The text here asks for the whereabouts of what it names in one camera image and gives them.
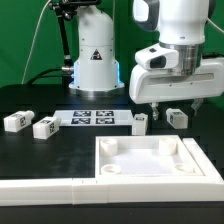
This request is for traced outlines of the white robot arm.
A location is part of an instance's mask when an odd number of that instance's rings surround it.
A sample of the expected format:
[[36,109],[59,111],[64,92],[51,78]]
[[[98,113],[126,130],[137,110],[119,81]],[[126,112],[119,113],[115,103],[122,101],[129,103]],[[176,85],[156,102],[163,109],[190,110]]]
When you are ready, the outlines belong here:
[[[94,98],[124,88],[114,56],[112,19],[97,9],[100,0],[78,5],[79,57],[73,65],[74,94]],[[224,58],[204,59],[204,26],[214,0],[134,0],[133,18],[159,42],[135,54],[129,95],[136,104],[219,96],[224,93]]]

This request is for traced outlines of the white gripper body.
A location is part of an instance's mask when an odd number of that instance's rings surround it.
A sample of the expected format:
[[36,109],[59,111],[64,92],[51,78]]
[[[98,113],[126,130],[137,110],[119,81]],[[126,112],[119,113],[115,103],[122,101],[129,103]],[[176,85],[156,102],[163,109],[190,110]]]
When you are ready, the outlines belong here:
[[135,66],[129,95],[136,104],[159,103],[220,96],[224,92],[224,59],[205,59],[192,75],[169,70],[147,71]]

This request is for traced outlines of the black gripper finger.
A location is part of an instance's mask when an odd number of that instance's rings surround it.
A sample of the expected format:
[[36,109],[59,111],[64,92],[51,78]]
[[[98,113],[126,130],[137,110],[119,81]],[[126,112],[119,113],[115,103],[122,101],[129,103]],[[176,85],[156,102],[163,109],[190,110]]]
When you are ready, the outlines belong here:
[[151,109],[152,109],[152,116],[153,116],[153,119],[156,121],[158,120],[159,118],[159,111],[158,111],[158,103],[157,102],[153,102],[153,103],[150,103],[149,104]]
[[193,101],[191,108],[194,111],[194,115],[197,115],[197,112],[199,110],[199,108],[201,107],[201,105],[203,104],[204,99],[203,98],[197,98]]

